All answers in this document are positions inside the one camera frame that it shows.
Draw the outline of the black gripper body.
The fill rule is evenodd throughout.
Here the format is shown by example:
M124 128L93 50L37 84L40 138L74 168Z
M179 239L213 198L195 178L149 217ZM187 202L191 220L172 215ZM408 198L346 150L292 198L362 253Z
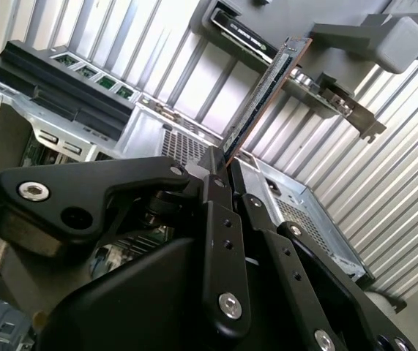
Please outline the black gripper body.
M179 239L62 301L38 350L294 350L276 285L239 245Z

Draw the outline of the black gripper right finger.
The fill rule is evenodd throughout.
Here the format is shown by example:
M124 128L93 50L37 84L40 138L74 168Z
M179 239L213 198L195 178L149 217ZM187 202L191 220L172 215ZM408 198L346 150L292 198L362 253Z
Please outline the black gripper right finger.
M246 244L276 285L267 298L275 323L286 310L294 350L412 350L407 336L296 222L272 222L264 203L247 191L242 166L229 176Z

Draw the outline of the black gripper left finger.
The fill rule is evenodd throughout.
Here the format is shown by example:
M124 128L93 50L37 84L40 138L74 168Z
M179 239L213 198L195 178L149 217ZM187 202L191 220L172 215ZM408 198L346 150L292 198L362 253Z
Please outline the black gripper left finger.
M222 151L184 169L168 156L0 173L0 295L39 334L79 289L179 239L229 240L245 257Z

